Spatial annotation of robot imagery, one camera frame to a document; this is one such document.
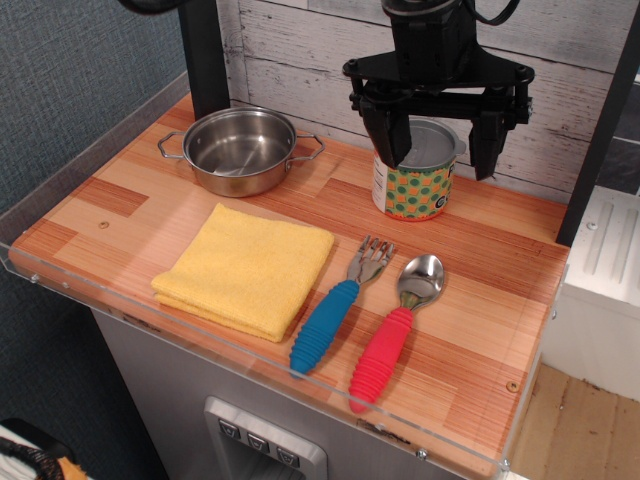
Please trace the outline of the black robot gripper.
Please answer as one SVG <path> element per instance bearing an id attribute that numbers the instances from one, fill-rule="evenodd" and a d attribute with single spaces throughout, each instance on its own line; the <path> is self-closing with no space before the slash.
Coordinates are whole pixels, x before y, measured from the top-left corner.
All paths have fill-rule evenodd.
<path id="1" fill-rule="evenodd" d="M 384 110 L 414 94 L 437 95 L 445 90 L 483 88 L 503 96 L 472 120 L 470 161 L 478 181 L 494 174 L 513 124 L 529 122 L 532 98 L 528 85 L 534 70 L 488 53 L 477 40 L 477 24 L 498 26 L 518 6 L 510 1 L 494 18 L 476 10 L 473 1 L 383 1 L 391 21 L 394 50 L 350 59 L 343 73 L 351 80 L 352 108 L 361 111 L 365 129 L 381 161 L 397 168 L 412 147 L 409 115 Z M 370 102 L 361 102 L 369 96 Z"/>

